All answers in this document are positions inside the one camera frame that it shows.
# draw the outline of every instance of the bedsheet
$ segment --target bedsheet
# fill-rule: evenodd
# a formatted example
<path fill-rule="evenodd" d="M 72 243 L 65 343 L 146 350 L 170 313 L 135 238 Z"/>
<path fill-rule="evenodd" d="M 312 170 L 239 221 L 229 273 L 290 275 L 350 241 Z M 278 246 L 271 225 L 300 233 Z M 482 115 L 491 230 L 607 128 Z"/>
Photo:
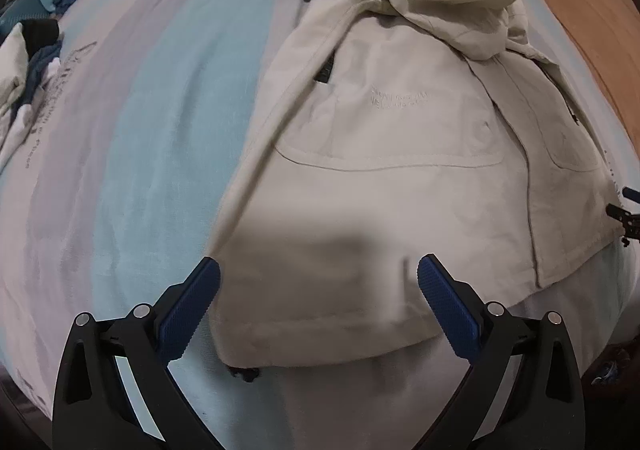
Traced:
<path fill-rule="evenodd" d="M 533 45 L 565 67 L 617 185 L 640 188 L 638 158 L 579 53 L 542 0 L 524 2 Z M 79 0 L 62 19 L 62 67 L 0 175 L 0 359 L 46 414 L 75 315 L 122 316 L 200 260 L 258 80 L 304 8 Z M 616 242 L 512 312 L 561 312 L 584 370 L 631 294 L 637 258 Z M 143 427 L 157 435 L 121 370 Z M 364 450 L 411 448 L 466 365 L 437 337 L 339 366 L 265 369 L 247 384 L 217 359 L 205 320 L 170 370 L 229 450 Z"/>

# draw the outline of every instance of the beige jacket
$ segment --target beige jacket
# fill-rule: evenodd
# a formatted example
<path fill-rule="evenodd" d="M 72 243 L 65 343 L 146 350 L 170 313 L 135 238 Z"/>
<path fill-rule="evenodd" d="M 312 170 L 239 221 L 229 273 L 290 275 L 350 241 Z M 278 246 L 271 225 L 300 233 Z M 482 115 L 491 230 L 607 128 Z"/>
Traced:
<path fill-rule="evenodd" d="M 433 337 L 426 253 L 511 306 L 620 234 L 589 123 L 526 25 L 521 0 L 311 0 L 207 248 L 225 363 L 332 364 Z"/>
<path fill-rule="evenodd" d="M 24 91 L 29 57 L 18 23 L 0 44 L 0 147 L 11 125 L 11 106 Z"/>

